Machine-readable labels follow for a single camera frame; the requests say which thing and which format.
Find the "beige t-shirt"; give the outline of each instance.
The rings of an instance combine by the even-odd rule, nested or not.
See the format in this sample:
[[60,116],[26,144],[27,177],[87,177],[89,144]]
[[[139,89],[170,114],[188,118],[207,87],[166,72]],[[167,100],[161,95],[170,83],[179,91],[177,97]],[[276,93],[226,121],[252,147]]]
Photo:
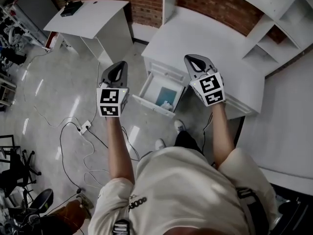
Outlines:
[[89,235],[111,235],[119,219],[130,220],[136,235],[163,235],[174,227],[211,228],[249,234],[235,187],[254,190],[270,224],[275,193],[252,158],[236,148],[218,170],[199,152],[168,147],[144,157],[136,183],[113,179],[101,190]]

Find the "power strip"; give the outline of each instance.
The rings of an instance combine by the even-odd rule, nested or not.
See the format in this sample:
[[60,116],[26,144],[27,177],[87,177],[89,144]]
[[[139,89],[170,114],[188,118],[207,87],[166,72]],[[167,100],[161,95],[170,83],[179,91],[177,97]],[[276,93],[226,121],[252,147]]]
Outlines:
[[82,128],[80,130],[80,134],[83,135],[86,131],[87,131],[87,128],[90,128],[91,127],[91,123],[89,121],[86,121],[83,125],[82,125]]

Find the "open drawer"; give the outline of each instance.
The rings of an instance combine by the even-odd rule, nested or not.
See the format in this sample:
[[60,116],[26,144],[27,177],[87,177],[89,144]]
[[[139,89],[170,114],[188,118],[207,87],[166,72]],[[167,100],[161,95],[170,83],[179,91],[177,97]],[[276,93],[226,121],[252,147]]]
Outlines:
[[[174,110],[184,89],[185,87],[183,85],[167,77],[150,73],[139,95],[133,95],[133,97],[138,103],[153,111],[173,118],[175,116]],[[161,107],[164,101],[168,101],[173,106],[171,110]]]
[[49,49],[49,50],[58,50],[59,48],[61,48],[61,44],[64,40],[64,37],[57,32],[52,31],[48,37],[48,40],[45,44],[45,48]]

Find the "shirt sleeve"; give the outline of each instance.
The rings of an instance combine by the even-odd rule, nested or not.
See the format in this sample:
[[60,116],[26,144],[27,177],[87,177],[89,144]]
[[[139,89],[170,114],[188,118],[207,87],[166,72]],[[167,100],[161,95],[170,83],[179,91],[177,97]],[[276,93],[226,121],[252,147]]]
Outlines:
[[247,187],[258,195],[271,226],[277,215],[275,191],[254,160],[240,148],[236,148],[220,165],[218,171],[236,188]]
[[109,181],[99,193],[88,234],[111,235],[114,223],[128,217],[129,197],[134,185],[125,178]]

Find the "tiled floor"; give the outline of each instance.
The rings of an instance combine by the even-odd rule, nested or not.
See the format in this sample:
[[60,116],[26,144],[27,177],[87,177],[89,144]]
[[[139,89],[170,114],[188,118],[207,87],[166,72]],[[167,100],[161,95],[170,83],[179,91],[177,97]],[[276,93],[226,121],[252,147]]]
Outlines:
[[[143,58],[145,45],[135,43],[124,60],[128,63],[128,86],[130,94],[138,95],[147,79]],[[91,121],[96,110],[95,92],[97,84],[97,60],[86,53],[83,57],[76,57],[64,47],[59,51],[45,56],[36,57],[28,66],[32,57],[43,55],[45,51],[34,47],[28,54],[27,61],[19,68],[12,70],[12,78],[18,88],[15,102],[6,113],[0,114],[0,135],[14,134],[16,143],[22,149],[36,152],[34,167],[42,172],[37,177],[37,184],[33,185],[36,192],[46,188],[54,191],[54,203],[58,206],[77,188],[68,180],[62,168],[60,149],[60,132],[68,121],[77,123],[76,117],[82,124]],[[106,66],[99,66],[99,77]],[[196,97],[192,90],[188,90],[176,109],[176,118],[184,121],[190,134],[196,139],[199,146],[203,143],[202,128],[206,125],[210,109]],[[174,120],[140,106],[131,96],[121,117],[121,124],[126,128],[128,136],[135,138],[133,146],[143,156],[154,149],[155,140],[163,138],[166,144],[172,145],[175,141]],[[230,123],[233,133],[236,132],[238,120]],[[98,113],[92,122],[93,131],[105,143],[105,119]],[[92,170],[92,175],[101,183],[109,180],[109,175],[101,171],[108,169],[108,153],[106,148],[90,133],[85,138],[93,143],[95,152],[85,158],[86,166]],[[206,134],[205,154],[211,159],[212,129],[209,127]],[[83,164],[83,158],[92,153],[92,145],[81,137],[76,128],[69,124],[63,130],[62,148],[64,166],[70,178],[85,189],[86,195],[95,203],[100,187],[95,180],[85,172],[89,170]],[[87,222],[83,231],[87,232]]]

